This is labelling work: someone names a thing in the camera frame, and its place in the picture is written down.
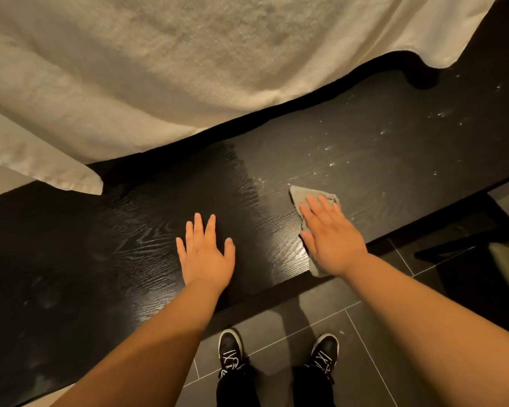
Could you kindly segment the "person's left hand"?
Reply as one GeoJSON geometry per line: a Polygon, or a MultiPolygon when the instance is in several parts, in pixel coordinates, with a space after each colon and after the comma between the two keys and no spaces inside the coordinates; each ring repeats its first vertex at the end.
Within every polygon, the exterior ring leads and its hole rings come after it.
{"type": "Polygon", "coordinates": [[[185,285],[204,286],[217,296],[228,287],[234,267],[223,266],[223,254],[217,247],[216,216],[210,215],[204,224],[204,243],[199,250],[194,250],[194,218],[185,227],[183,242],[188,259],[186,269],[181,269],[185,285]]]}

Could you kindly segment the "person's right hand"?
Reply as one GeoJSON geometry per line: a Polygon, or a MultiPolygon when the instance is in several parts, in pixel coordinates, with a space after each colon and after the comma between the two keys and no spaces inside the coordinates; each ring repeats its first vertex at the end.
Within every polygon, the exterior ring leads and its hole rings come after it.
{"type": "MultiPolygon", "coordinates": [[[[300,209],[306,220],[307,205],[300,209]]],[[[347,273],[368,255],[367,247],[360,232],[352,225],[340,225],[333,220],[330,226],[308,227],[308,231],[321,235],[319,267],[327,273],[347,278],[347,273]]]]}

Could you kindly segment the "grey cleaning cloth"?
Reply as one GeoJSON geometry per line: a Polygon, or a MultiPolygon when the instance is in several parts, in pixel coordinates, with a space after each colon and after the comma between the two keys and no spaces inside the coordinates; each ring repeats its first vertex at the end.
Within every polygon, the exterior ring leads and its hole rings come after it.
{"type": "MultiPolygon", "coordinates": [[[[314,189],[308,189],[305,187],[298,187],[295,185],[291,185],[289,188],[289,193],[292,199],[292,203],[301,219],[301,230],[302,231],[308,231],[308,225],[305,220],[304,215],[301,212],[300,205],[308,205],[306,197],[307,196],[313,196],[315,199],[318,199],[319,196],[324,196],[327,200],[327,202],[330,205],[333,204],[340,204],[339,198],[335,194],[328,193],[326,191],[321,190],[314,190],[314,189]]],[[[307,249],[307,245],[305,244],[305,250],[309,257],[309,271],[310,273],[316,277],[316,278],[324,278],[326,276],[329,276],[329,273],[327,273],[325,270],[323,270],[321,267],[318,266],[318,264],[313,261],[311,254],[309,253],[307,249]]]]}

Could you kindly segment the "person's right forearm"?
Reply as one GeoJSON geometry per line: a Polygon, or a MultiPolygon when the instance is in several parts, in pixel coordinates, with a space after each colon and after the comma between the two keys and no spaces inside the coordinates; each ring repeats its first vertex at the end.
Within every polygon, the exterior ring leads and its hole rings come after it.
{"type": "Polygon", "coordinates": [[[509,332],[369,253],[345,279],[452,407],[509,407],[509,332]]]}

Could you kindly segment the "person's left forearm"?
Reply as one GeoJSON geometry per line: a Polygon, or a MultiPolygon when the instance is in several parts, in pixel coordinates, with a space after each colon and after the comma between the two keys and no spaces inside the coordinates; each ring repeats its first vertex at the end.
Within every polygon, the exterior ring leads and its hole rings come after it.
{"type": "Polygon", "coordinates": [[[189,283],[51,407],[174,407],[223,290],[189,283]]]}

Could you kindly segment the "person's black left shoe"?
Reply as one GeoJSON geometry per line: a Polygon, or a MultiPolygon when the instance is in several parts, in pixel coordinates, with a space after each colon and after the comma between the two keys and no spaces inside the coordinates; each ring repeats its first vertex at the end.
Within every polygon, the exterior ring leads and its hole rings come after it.
{"type": "Polygon", "coordinates": [[[235,329],[228,328],[221,332],[218,341],[218,357],[220,362],[219,379],[230,372],[243,369],[248,364],[242,339],[235,329]]]}

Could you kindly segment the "person's black shoe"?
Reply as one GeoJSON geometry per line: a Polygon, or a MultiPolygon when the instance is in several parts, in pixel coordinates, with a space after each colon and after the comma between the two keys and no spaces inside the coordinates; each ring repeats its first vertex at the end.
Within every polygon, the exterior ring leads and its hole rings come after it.
{"type": "Polygon", "coordinates": [[[221,332],[218,341],[218,357],[220,362],[219,379],[230,372],[243,369],[248,364],[242,339],[235,329],[228,328],[221,332]]]}
{"type": "Polygon", "coordinates": [[[305,366],[316,369],[332,382],[332,372],[338,362],[339,349],[338,338],[332,333],[325,333],[314,343],[305,366]]]}

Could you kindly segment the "person's black right shoe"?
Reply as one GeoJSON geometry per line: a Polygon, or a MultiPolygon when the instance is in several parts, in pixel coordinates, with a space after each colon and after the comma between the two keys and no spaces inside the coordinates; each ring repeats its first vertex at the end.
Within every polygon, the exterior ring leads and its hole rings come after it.
{"type": "Polygon", "coordinates": [[[314,343],[305,366],[316,369],[332,382],[332,372],[338,362],[339,349],[338,338],[332,333],[325,333],[314,343]]]}

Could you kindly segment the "person's black trousers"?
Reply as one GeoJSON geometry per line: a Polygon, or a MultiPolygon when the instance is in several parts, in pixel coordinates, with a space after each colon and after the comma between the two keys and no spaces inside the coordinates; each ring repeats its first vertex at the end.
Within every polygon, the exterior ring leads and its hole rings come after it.
{"type": "MultiPolygon", "coordinates": [[[[329,374],[314,365],[294,368],[293,407],[336,407],[329,374]]],[[[217,407],[260,407],[250,366],[225,373],[216,391],[217,407]]]]}

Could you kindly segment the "white terry towel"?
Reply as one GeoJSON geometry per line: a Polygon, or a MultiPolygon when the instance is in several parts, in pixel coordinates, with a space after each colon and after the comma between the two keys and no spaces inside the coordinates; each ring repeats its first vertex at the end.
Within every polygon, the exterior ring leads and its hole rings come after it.
{"type": "Polygon", "coordinates": [[[0,194],[38,180],[100,195],[89,163],[288,102],[308,3],[0,0],[0,194]]]}

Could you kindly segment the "white smooth sheet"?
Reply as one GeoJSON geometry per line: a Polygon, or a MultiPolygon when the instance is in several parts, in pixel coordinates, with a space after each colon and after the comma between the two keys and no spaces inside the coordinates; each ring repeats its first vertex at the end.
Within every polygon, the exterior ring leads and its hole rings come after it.
{"type": "Polygon", "coordinates": [[[414,53],[429,67],[455,63],[496,0],[309,0],[307,57],[279,88],[280,102],[313,92],[375,58],[414,53]]]}

